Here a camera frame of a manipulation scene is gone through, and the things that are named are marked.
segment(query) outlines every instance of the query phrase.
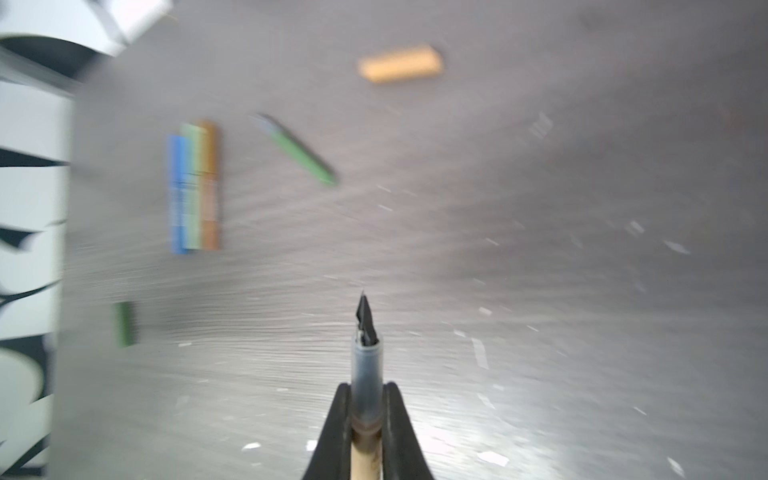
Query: green pen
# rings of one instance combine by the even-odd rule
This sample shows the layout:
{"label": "green pen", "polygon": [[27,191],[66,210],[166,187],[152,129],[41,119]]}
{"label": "green pen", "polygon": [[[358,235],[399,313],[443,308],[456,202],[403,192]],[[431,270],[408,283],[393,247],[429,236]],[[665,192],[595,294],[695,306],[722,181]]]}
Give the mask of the green pen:
{"label": "green pen", "polygon": [[253,121],[265,134],[269,135],[273,142],[283,149],[292,159],[299,162],[321,182],[334,185],[336,177],[333,172],[314,154],[309,152],[281,126],[266,115],[251,115]]}

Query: gray table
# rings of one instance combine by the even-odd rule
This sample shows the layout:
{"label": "gray table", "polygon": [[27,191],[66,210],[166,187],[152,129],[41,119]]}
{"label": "gray table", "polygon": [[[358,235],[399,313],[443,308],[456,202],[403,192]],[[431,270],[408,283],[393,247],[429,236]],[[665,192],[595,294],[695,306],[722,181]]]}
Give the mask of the gray table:
{"label": "gray table", "polygon": [[[438,478],[764,478],[763,5],[181,2],[77,95],[51,477],[299,478],[365,287]],[[423,42],[443,76],[356,75]],[[173,256],[202,117],[223,250]]]}

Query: pen nib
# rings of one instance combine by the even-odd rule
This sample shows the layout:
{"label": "pen nib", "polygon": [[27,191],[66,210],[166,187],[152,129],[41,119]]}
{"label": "pen nib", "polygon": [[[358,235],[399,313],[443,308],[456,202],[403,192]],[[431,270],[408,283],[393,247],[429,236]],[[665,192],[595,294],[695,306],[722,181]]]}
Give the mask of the pen nib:
{"label": "pen nib", "polygon": [[376,331],[373,329],[373,315],[365,293],[360,295],[360,303],[357,305],[357,328],[362,332],[364,346],[374,346],[379,342]]}

